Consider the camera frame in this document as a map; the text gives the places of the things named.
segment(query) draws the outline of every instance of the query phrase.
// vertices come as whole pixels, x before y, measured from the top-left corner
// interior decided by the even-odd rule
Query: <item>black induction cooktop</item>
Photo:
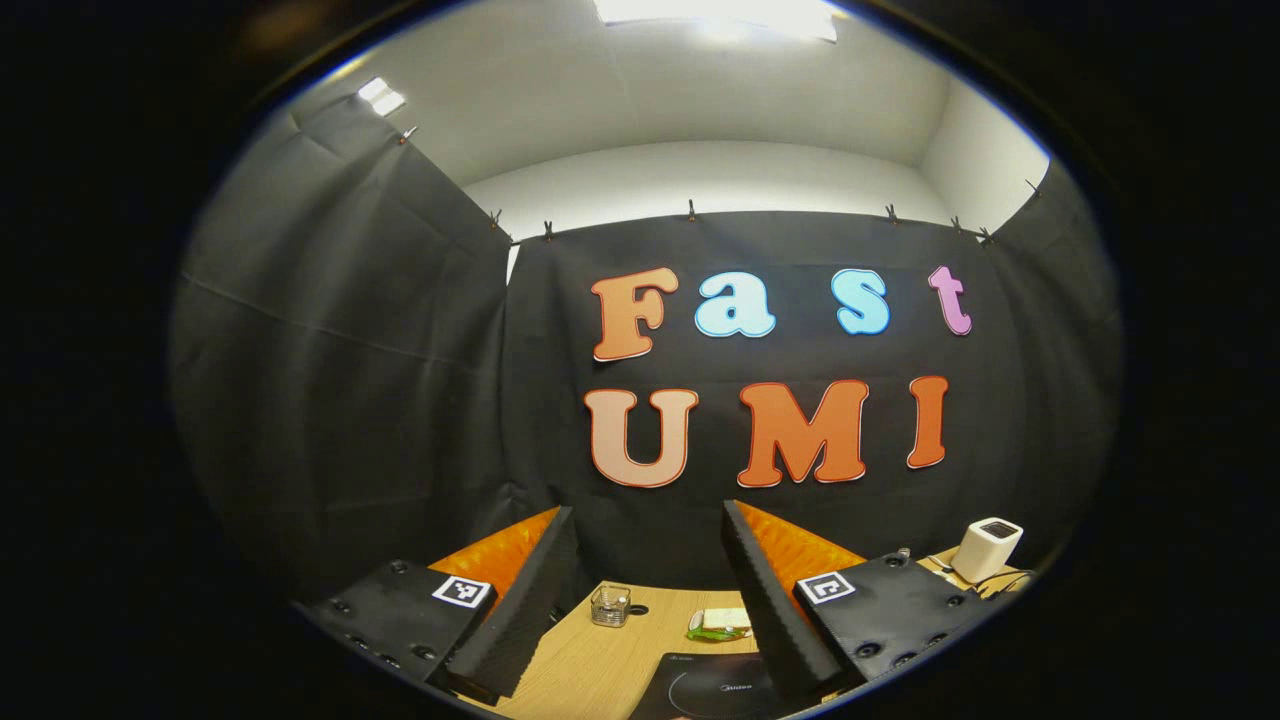
[[[768,720],[786,714],[758,652],[668,652],[630,720]]]

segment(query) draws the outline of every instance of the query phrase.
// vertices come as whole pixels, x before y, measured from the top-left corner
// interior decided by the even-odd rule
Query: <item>green object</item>
[[[726,642],[745,638],[750,634],[751,628],[723,628],[714,630],[703,628],[703,611],[699,610],[689,621],[689,632],[685,633],[685,637],[691,641]]]

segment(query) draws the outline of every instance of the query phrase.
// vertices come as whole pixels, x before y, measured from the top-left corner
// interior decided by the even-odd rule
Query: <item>pink letter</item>
[[[942,302],[942,319],[955,334],[969,334],[973,329],[973,320],[960,310],[957,295],[964,295],[964,286],[951,277],[951,270],[946,265],[938,266],[929,275],[929,287],[938,291],[938,301]]]

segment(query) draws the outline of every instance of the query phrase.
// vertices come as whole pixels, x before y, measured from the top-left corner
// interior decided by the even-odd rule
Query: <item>white wall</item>
[[[486,211],[502,210],[511,237],[639,218],[699,213],[810,210],[947,224],[947,208],[919,170],[804,145],[663,142],[561,158],[462,188]],[[511,255],[511,264],[516,254]],[[511,277],[511,264],[507,275]]]
[[[1048,154],[1000,108],[959,78],[920,170],[965,229],[1005,224],[1039,184]]]

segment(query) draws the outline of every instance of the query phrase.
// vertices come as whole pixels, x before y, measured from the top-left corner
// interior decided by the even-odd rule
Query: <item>white ceiling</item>
[[[918,167],[950,73],[847,17],[835,45],[705,23],[604,27],[591,0],[480,0],[351,69],[456,183],[609,147],[680,140],[810,145]]]

